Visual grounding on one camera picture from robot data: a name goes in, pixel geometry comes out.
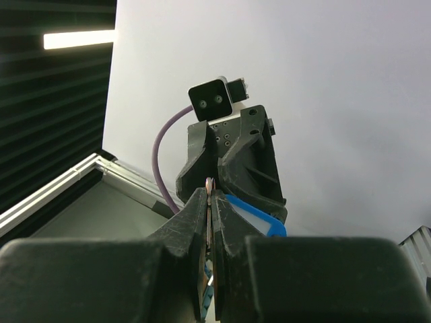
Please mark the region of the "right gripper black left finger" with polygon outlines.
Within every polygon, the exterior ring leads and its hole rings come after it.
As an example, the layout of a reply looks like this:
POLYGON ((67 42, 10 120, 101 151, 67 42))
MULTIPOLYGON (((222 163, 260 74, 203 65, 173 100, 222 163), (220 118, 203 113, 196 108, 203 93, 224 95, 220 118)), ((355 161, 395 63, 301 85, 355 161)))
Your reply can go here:
POLYGON ((12 240, 1 249, 2 322, 196 322, 207 192, 142 240, 12 240))

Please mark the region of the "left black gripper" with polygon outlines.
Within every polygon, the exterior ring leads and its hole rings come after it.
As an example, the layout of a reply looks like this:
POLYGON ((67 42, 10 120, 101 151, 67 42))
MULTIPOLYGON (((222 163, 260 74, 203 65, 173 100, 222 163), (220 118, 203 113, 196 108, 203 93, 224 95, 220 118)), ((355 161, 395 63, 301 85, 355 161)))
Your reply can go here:
POLYGON ((187 160, 176 178, 176 195, 186 203, 208 175, 207 151, 219 157, 218 178, 228 194, 282 223, 288 211, 281 191, 272 136, 264 106, 242 109, 237 117, 188 126, 187 160))

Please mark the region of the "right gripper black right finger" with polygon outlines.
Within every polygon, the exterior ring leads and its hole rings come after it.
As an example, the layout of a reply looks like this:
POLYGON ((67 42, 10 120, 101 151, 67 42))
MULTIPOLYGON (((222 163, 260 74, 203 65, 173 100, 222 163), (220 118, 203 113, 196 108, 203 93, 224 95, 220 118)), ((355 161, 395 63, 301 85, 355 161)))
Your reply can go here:
POLYGON ((211 196, 215 316, 221 322, 429 322, 430 302, 394 242, 267 237, 211 196))

